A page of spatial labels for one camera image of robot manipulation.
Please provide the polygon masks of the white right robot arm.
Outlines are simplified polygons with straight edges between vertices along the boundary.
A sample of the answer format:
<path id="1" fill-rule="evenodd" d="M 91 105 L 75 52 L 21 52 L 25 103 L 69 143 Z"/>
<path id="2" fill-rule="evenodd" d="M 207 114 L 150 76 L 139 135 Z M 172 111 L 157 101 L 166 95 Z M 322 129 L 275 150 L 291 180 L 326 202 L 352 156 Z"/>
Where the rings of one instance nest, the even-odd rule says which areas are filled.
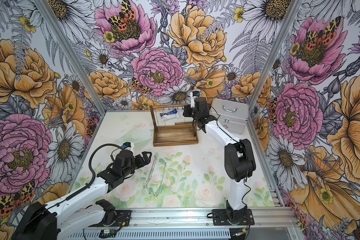
<path id="1" fill-rule="evenodd" d="M 191 97 L 191 104 L 185 106 L 183 116 L 193 118 L 193 125 L 224 147 L 224 167 L 231 179 L 230 192 L 226 209 L 212 210 L 214 225 L 254 226 L 252 210 L 245 203 L 245 197 L 251 191 L 248 180 L 257 168 L 251 141 L 239 139 L 225 129 L 219 118 L 210 114 L 205 98 Z"/>

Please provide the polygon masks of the wooden jewelry display stand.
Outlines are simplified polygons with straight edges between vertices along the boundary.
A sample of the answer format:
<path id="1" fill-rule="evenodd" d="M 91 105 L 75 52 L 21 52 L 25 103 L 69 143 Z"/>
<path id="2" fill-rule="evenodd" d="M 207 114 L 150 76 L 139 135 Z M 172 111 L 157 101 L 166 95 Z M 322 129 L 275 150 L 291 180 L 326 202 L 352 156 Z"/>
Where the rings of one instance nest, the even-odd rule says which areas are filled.
<path id="1" fill-rule="evenodd" d="M 199 143 L 193 119 L 183 116 L 185 106 L 185 104 L 150 106 L 154 147 L 196 145 Z M 177 109 L 179 118 L 163 121 L 160 113 L 167 113 L 173 109 Z"/>

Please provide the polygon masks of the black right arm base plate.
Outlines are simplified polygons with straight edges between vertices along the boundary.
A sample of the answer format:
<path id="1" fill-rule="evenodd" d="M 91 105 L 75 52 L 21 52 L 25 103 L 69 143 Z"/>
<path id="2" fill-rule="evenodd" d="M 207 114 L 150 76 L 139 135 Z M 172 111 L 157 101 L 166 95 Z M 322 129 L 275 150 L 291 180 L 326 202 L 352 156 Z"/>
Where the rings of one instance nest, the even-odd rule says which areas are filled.
<path id="1" fill-rule="evenodd" d="M 248 208 L 237 211 L 213 209 L 212 220 L 214 226 L 253 226 L 255 224 L 254 214 Z"/>

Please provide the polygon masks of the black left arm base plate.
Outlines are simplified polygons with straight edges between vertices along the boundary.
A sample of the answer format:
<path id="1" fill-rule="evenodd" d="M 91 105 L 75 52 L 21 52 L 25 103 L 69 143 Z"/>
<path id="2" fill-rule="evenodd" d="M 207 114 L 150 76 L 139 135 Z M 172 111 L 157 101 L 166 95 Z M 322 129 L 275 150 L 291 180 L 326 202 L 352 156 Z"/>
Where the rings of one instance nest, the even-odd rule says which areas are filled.
<path id="1" fill-rule="evenodd" d="M 90 227 L 128 227 L 131 219 L 131 210 L 117 210 L 113 204 L 107 200 L 95 202 L 97 207 L 105 211 L 103 219 Z"/>

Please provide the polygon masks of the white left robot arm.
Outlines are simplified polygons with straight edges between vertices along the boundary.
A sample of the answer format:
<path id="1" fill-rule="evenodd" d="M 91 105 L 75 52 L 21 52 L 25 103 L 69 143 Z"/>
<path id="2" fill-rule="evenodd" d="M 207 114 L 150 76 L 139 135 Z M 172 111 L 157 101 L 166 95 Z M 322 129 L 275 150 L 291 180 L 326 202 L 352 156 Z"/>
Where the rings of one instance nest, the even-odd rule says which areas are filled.
<path id="1" fill-rule="evenodd" d="M 101 197 L 123 184 L 137 169 L 149 165 L 151 157 L 151 152 L 134 156 L 130 150 L 120 151 L 91 184 L 46 204 L 32 204 L 12 239 L 65 240 L 90 226 L 114 224 L 115 207 Z"/>

